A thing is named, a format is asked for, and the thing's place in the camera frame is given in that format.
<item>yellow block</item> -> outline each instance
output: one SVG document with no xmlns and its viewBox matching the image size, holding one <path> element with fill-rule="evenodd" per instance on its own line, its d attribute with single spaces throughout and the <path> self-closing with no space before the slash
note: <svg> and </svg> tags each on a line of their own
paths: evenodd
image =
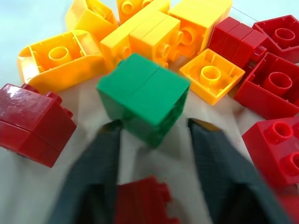
<svg viewBox="0 0 299 224">
<path fill-rule="evenodd" d="M 191 90 L 211 105 L 216 104 L 242 78 L 245 71 L 206 49 L 179 73 L 191 81 Z"/>
<path fill-rule="evenodd" d="M 121 60 L 130 56 L 132 50 L 129 34 L 156 11 L 167 13 L 169 6 L 170 0 L 151 2 L 100 42 L 101 52 L 109 71 L 113 70 Z"/>
<path fill-rule="evenodd" d="M 68 30 L 86 30 L 98 41 L 118 28 L 112 10 L 98 0 L 74 0 L 65 21 Z"/>
<path fill-rule="evenodd" d="M 130 43 L 135 53 L 153 60 L 161 67 L 168 67 L 168 60 L 176 61 L 179 57 L 177 46 L 183 39 L 183 33 L 179 31 L 180 20 L 171 16 L 162 20 L 162 15 L 161 12 L 153 14 L 130 33 Z"/>
<path fill-rule="evenodd" d="M 117 0 L 116 2 L 121 24 L 138 13 L 152 1 L 153 0 Z"/>
<path fill-rule="evenodd" d="M 223 4 L 218 0 L 182 0 L 171 9 L 168 14 L 181 20 L 181 31 L 184 33 L 178 47 L 181 54 L 192 58 L 204 51 L 214 26 L 227 17 L 230 6 L 229 0 L 224 0 Z"/>
<path fill-rule="evenodd" d="M 19 53 L 17 63 L 23 83 L 41 94 L 58 92 L 107 72 L 98 42 L 83 30 L 29 45 Z"/>
</svg>

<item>white surface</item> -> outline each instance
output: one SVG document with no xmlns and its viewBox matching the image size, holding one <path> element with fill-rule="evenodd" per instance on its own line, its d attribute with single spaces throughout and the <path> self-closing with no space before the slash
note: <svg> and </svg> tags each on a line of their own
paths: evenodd
<svg viewBox="0 0 299 224">
<path fill-rule="evenodd" d="M 102 2 L 117 15 L 116 1 Z M 249 26 L 255 22 L 254 19 L 287 14 L 298 18 L 298 6 L 294 6 L 294 2 L 235 0 L 230 15 Z M 64 15 L 70 5 L 71 0 L 0 1 L 0 86 L 6 83 L 21 85 L 16 67 L 19 51 L 28 44 L 65 31 Z M 261 9 L 257 10 L 254 5 L 260 5 Z M 1 224 L 45 223 L 70 165 L 87 147 L 101 125 L 109 121 L 95 90 L 97 81 L 98 78 L 89 80 L 60 93 L 63 106 L 74 113 L 78 127 L 53 168 L 0 150 Z M 171 189 L 174 197 L 174 202 L 169 206 L 171 214 L 176 214 L 183 224 L 207 224 L 210 222 L 209 215 L 194 171 L 187 117 L 210 121 L 223 128 L 231 142 L 247 158 L 249 155 L 238 124 L 241 133 L 244 133 L 256 121 L 262 120 L 228 96 L 211 107 L 190 92 L 184 114 L 157 150 L 148 150 L 142 142 L 124 131 L 119 183 L 154 174 L 160 181 L 168 183 Z"/>
</svg>

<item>green brick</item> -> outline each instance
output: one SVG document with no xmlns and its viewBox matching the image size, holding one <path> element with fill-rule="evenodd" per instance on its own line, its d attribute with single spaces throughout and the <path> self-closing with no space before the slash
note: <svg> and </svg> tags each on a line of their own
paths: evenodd
<svg viewBox="0 0 299 224">
<path fill-rule="evenodd" d="M 181 115 L 190 82 L 138 54 L 122 61 L 97 89 L 111 119 L 157 147 Z"/>
</svg>

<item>green cube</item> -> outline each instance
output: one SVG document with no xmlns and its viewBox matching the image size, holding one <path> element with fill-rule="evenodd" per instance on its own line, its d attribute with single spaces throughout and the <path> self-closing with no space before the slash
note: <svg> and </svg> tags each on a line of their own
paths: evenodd
<svg viewBox="0 0 299 224">
<path fill-rule="evenodd" d="M 97 89 L 111 119 L 157 147 L 181 115 L 190 82 L 138 54 L 122 61 Z"/>
</svg>

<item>green block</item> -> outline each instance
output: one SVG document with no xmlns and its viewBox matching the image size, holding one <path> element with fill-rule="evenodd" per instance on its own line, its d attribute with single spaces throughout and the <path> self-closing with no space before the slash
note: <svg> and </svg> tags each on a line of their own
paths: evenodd
<svg viewBox="0 0 299 224">
<path fill-rule="evenodd" d="M 122 61 L 97 89 L 111 119 L 157 147 L 181 115 L 190 82 L 138 54 Z"/>
</svg>

